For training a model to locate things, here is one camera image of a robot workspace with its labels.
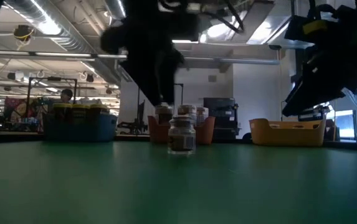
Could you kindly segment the black equipment cabinet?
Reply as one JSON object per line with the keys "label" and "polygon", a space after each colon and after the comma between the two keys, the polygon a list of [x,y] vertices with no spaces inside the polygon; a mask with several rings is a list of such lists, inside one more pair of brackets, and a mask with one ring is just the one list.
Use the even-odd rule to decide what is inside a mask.
{"label": "black equipment cabinet", "polygon": [[237,110],[238,104],[234,98],[204,98],[204,107],[209,110],[209,116],[215,118],[213,141],[235,139],[239,134]]}

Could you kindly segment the long ceiling pipe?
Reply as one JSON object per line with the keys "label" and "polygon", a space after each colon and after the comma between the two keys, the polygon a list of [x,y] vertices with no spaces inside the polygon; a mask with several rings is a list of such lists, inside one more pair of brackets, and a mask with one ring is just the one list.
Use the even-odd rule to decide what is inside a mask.
{"label": "long ceiling pipe", "polygon": [[[16,51],[16,50],[0,50],[0,58],[52,58],[67,60],[86,60],[94,61],[95,59],[114,59],[125,60],[126,55],[110,55],[110,54],[80,54],[80,53],[60,53],[60,52],[33,52],[33,51]],[[216,63],[238,63],[238,64],[256,64],[256,65],[278,65],[278,60],[264,59],[247,59],[247,58],[220,58],[220,57],[184,57],[189,61],[199,62],[216,62]]]}

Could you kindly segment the black tripod rig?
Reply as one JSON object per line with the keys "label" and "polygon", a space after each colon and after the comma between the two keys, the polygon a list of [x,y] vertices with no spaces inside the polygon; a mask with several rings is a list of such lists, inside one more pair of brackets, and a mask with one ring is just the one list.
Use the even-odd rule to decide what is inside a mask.
{"label": "black tripod rig", "polygon": [[149,134],[148,117],[155,115],[156,107],[150,103],[135,82],[121,83],[118,134]]}

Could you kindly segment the yellow plastic bin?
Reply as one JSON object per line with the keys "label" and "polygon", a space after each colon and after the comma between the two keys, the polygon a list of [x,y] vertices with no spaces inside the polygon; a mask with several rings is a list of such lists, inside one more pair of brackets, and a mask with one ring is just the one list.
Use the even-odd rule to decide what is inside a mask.
{"label": "yellow plastic bin", "polygon": [[[281,128],[271,128],[269,124],[279,124]],[[293,125],[303,124],[306,129],[293,129]],[[269,121],[264,118],[249,121],[252,142],[261,146],[320,147],[323,144],[326,121]]]}

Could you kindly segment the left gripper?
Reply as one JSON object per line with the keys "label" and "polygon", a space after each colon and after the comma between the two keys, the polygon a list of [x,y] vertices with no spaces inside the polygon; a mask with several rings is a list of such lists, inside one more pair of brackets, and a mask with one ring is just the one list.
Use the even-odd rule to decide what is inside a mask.
{"label": "left gripper", "polygon": [[102,34],[100,46],[108,54],[127,50],[120,66],[150,103],[160,105],[163,96],[164,102],[173,105],[175,74],[184,63],[173,40],[196,41],[200,23],[198,15],[128,16]]}

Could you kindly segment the red patterned hanging cloth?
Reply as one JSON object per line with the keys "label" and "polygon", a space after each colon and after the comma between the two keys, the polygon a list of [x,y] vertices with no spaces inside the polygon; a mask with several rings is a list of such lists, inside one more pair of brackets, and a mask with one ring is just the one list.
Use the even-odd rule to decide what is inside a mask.
{"label": "red patterned hanging cloth", "polygon": [[26,99],[6,98],[4,100],[4,118],[8,122],[20,123],[26,114]]}

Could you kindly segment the orange plastic bin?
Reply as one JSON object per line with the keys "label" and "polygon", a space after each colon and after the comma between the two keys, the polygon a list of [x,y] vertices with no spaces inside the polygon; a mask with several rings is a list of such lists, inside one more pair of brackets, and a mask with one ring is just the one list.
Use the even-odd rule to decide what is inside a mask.
{"label": "orange plastic bin", "polygon": [[[215,117],[208,117],[202,126],[195,126],[196,144],[210,145],[214,132]],[[170,128],[169,122],[159,124],[154,116],[148,116],[148,125],[150,133],[150,141],[153,143],[167,143],[168,131]]]}

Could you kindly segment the large metal ventilation duct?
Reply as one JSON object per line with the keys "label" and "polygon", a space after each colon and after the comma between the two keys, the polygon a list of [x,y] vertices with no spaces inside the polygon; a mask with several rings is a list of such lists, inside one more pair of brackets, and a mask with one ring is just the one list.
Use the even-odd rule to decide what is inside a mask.
{"label": "large metal ventilation duct", "polygon": [[229,0],[240,20],[232,14],[225,19],[234,27],[243,23],[244,31],[234,32],[218,20],[199,37],[202,44],[211,45],[279,45],[286,49],[304,49],[310,44],[299,40],[287,40],[284,35],[292,15],[305,16],[308,0]]}

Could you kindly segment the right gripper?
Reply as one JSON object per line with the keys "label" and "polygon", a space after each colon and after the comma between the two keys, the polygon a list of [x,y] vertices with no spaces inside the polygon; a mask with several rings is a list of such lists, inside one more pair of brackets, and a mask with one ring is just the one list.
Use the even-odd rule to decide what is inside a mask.
{"label": "right gripper", "polygon": [[357,89],[357,64],[346,54],[351,47],[355,12],[347,6],[335,9],[329,4],[312,4],[305,17],[291,17],[285,38],[311,46],[305,49],[302,74],[285,100],[284,116],[298,115],[321,103],[343,98],[343,88]]}

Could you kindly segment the silver ribbed air duct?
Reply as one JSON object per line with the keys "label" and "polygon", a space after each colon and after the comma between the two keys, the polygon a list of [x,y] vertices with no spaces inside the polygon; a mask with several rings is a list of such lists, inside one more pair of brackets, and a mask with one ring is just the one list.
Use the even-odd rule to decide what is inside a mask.
{"label": "silver ribbed air duct", "polygon": [[68,52],[95,53],[73,24],[50,0],[4,0],[16,13]]}

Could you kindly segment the person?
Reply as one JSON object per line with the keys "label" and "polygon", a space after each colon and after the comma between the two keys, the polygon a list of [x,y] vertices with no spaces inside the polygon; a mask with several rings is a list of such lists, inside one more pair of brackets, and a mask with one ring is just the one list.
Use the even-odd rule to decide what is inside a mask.
{"label": "person", "polygon": [[60,94],[60,100],[62,103],[69,103],[72,97],[73,97],[73,92],[70,89],[64,89]]}

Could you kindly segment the green table mat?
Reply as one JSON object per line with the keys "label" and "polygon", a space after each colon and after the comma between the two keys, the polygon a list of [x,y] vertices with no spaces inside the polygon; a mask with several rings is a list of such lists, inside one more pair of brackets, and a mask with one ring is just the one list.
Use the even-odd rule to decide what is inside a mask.
{"label": "green table mat", "polygon": [[357,224],[357,151],[0,143],[0,224]]}

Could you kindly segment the black metal frame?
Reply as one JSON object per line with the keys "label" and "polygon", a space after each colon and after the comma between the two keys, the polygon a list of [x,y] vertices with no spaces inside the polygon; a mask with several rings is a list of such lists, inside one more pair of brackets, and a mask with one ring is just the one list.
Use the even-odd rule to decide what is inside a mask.
{"label": "black metal frame", "polygon": [[77,93],[77,85],[78,85],[78,80],[76,78],[60,78],[60,77],[47,77],[47,78],[39,78],[39,77],[29,77],[28,79],[28,87],[27,87],[27,98],[26,98],[26,112],[24,117],[28,119],[29,117],[29,100],[31,96],[31,89],[32,89],[32,81],[33,80],[47,80],[47,81],[53,81],[53,82],[60,82],[62,80],[65,81],[73,81],[74,82],[74,94],[73,94],[73,104],[76,104],[76,93]]}

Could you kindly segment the ceiling light panel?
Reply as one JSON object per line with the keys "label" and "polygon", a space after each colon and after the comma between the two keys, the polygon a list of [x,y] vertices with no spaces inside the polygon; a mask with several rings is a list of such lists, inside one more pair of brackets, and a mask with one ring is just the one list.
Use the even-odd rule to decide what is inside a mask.
{"label": "ceiling light panel", "polygon": [[177,32],[170,34],[169,37],[175,44],[197,44],[199,42],[198,32]]}

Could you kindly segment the dark blue plastic bin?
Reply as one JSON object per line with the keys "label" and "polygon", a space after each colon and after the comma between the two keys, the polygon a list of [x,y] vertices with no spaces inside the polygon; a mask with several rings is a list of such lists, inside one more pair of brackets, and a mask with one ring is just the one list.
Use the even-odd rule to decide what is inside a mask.
{"label": "dark blue plastic bin", "polygon": [[115,137],[117,119],[112,114],[101,114],[95,121],[74,124],[43,113],[44,138],[59,142],[109,142]]}

